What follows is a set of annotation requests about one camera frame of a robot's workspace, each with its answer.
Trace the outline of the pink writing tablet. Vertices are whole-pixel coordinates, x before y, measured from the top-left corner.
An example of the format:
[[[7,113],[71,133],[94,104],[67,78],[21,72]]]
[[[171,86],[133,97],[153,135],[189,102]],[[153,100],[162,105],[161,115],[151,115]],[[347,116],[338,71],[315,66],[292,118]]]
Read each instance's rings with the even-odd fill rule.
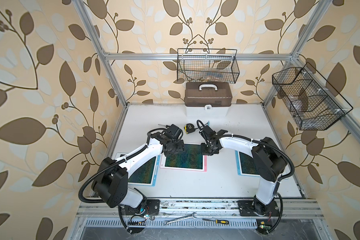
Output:
[[[183,152],[163,156],[160,168],[168,170],[206,172],[207,156],[202,154],[200,144],[185,144]]]

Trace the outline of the blue writing tablet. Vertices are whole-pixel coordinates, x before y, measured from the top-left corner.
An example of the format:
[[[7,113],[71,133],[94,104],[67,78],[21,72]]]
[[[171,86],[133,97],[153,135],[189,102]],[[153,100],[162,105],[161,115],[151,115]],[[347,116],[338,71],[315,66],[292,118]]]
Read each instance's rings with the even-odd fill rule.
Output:
[[[252,157],[238,151],[235,151],[235,156],[239,176],[260,177]]]
[[[161,156],[151,158],[133,174],[129,174],[129,183],[137,186],[154,187],[156,185]]]

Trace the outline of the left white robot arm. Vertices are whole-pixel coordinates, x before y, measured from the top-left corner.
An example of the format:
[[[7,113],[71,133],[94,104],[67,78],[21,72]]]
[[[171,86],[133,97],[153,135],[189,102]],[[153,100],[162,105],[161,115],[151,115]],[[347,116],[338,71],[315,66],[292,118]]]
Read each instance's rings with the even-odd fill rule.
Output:
[[[91,189],[110,208],[128,206],[144,209],[147,197],[129,187],[132,174],[152,158],[163,154],[166,157],[184,151],[183,131],[176,125],[166,125],[147,133],[145,144],[117,159],[106,158],[90,181]]]

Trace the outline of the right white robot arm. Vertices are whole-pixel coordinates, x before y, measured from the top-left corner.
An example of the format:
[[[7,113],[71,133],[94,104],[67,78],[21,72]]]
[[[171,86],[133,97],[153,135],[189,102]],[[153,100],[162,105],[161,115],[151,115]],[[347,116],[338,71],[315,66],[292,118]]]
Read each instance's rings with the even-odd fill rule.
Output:
[[[226,130],[216,132],[207,125],[201,125],[198,128],[200,135],[205,140],[201,144],[203,155],[213,156],[225,148],[241,152],[253,159],[255,169],[261,179],[253,198],[253,205],[249,209],[259,216],[270,212],[281,181],[295,173],[294,164],[287,154],[278,148],[273,139],[268,137],[254,140],[228,134]]]

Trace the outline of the black yellow tape measure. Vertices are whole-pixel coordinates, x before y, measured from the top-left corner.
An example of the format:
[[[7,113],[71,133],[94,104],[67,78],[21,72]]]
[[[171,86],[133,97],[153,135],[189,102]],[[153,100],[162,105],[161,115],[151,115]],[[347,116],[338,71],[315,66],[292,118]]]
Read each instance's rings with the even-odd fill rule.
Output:
[[[195,127],[193,124],[186,124],[184,129],[186,134],[191,134],[194,133],[196,130],[199,130],[200,128]]]

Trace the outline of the brown white toolbox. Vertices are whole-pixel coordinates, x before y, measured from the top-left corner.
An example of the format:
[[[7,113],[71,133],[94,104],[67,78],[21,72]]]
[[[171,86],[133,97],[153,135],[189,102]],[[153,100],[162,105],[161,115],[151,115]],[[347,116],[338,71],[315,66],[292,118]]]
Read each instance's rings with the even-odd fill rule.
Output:
[[[188,82],[185,90],[187,117],[225,117],[232,105],[228,83]]]

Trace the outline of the yellow black screwdriver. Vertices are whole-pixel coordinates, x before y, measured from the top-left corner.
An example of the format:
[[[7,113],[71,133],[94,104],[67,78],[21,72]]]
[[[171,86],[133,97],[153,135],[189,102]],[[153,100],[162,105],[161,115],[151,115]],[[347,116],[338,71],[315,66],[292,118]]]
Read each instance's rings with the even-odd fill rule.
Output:
[[[205,219],[205,218],[203,218],[202,220],[207,221],[207,222],[213,222],[213,223],[216,223],[216,224],[222,224],[222,225],[229,225],[230,224],[230,222],[227,221],[227,220]]]

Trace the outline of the silver wrench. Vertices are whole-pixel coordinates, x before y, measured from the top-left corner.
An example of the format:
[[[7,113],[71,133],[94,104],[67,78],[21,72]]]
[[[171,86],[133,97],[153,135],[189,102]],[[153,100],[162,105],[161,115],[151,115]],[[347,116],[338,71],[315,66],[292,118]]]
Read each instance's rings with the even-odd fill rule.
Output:
[[[188,220],[188,219],[195,219],[196,217],[197,217],[197,213],[193,212],[192,214],[187,215],[187,216],[183,216],[183,217],[172,219],[172,220],[166,220],[166,221],[164,221],[164,225],[167,226],[167,225],[170,225],[170,224],[173,224],[176,222],[180,222],[180,221],[184,221],[184,220]]]

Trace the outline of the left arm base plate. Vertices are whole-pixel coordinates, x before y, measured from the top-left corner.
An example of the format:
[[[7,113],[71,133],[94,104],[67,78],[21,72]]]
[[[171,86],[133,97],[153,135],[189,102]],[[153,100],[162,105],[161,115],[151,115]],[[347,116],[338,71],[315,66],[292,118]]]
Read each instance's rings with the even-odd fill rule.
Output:
[[[143,200],[136,208],[130,206],[122,207],[122,212],[127,216],[158,215],[160,211],[160,200]]]

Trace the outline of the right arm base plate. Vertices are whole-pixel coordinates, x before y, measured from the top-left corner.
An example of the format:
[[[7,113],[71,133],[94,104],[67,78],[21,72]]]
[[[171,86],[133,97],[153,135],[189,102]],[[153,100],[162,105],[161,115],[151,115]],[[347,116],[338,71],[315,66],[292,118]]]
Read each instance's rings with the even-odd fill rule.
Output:
[[[276,201],[264,205],[259,201],[240,200],[238,201],[240,216],[242,217],[279,217],[280,208]]]

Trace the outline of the aluminium front rail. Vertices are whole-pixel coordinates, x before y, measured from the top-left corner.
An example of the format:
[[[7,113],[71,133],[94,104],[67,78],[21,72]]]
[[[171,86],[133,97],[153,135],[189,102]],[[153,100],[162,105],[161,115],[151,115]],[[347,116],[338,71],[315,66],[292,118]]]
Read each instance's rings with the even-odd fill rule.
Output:
[[[242,217],[240,216],[238,201],[252,199],[218,199],[218,198],[148,198],[160,200],[160,211],[157,218],[168,220],[197,213],[198,218],[257,218],[268,219],[267,217]],[[283,219],[309,220],[323,219],[324,214],[315,200],[310,199],[288,199],[283,198],[281,204],[279,199],[275,199],[280,208],[280,216]]]

